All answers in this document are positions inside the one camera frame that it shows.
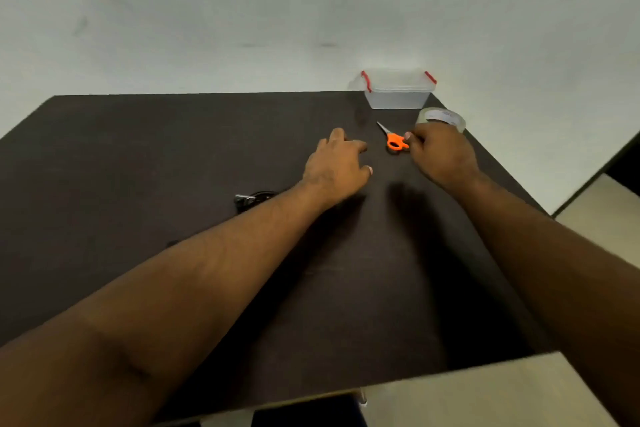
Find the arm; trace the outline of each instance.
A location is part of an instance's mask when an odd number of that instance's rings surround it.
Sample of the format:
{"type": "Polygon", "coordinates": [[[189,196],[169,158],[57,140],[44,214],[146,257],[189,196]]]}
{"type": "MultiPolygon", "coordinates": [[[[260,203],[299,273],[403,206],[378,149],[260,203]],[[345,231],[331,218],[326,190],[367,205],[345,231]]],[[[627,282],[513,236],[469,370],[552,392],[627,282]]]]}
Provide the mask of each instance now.
{"type": "Polygon", "coordinates": [[[292,189],[164,250],[6,344],[2,423],[147,424],[318,215],[367,183],[364,150],[335,129],[292,189]]]}
{"type": "Polygon", "coordinates": [[[452,126],[419,124],[407,140],[603,403],[640,424],[640,270],[493,183],[452,126]]]}

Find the scissors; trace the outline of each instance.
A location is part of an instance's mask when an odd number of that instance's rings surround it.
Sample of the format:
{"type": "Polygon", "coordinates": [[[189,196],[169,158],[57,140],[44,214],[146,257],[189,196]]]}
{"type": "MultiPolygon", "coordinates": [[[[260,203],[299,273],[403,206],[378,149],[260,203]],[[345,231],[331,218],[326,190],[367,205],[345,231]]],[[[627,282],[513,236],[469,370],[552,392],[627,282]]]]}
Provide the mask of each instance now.
{"type": "Polygon", "coordinates": [[[387,147],[390,150],[399,151],[399,150],[404,150],[409,148],[409,146],[404,142],[404,137],[401,137],[397,133],[393,133],[391,130],[389,130],[387,127],[382,125],[380,122],[376,122],[376,123],[380,125],[380,128],[382,129],[382,131],[384,131],[387,134],[387,147]]]}

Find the person's right arm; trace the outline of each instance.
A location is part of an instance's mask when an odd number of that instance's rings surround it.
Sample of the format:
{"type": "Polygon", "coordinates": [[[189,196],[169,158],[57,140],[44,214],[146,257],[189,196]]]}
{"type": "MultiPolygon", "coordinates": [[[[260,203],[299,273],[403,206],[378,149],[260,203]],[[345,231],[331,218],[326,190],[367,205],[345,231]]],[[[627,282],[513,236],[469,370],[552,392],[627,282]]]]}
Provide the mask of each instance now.
{"type": "Polygon", "coordinates": [[[420,170],[464,208],[605,406],[619,422],[640,425],[640,269],[492,182],[453,126],[419,124],[407,137],[420,170]]]}

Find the table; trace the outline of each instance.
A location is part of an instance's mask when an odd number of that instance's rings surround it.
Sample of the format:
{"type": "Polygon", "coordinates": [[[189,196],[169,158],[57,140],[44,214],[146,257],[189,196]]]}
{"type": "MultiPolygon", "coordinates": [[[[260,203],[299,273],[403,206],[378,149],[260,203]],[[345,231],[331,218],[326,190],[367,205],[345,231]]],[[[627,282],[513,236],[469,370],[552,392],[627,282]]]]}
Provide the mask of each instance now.
{"type": "Polygon", "coordinates": [[[50,99],[0,140],[0,342],[232,217],[235,194],[292,186],[342,126],[369,142],[371,181],[309,229],[158,420],[552,350],[457,203],[387,153],[376,120],[403,133],[416,116],[360,92],[50,99]]]}

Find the hand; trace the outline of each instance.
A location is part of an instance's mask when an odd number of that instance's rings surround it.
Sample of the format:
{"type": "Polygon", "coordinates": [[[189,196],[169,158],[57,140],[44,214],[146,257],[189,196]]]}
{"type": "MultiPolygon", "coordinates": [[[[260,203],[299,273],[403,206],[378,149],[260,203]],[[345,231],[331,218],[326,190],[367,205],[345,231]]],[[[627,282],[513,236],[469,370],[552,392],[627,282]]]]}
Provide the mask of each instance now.
{"type": "Polygon", "coordinates": [[[420,123],[404,140],[420,171],[449,193],[482,176],[471,144],[448,123],[420,123]]]}
{"type": "Polygon", "coordinates": [[[360,167],[358,162],[358,154],[365,150],[366,142],[346,140],[341,128],[334,128],[329,140],[318,142],[307,161],[302,182],[318,190],[325,209],[355,194],[369,181],[373,169],[368,165],[360,167]]]}

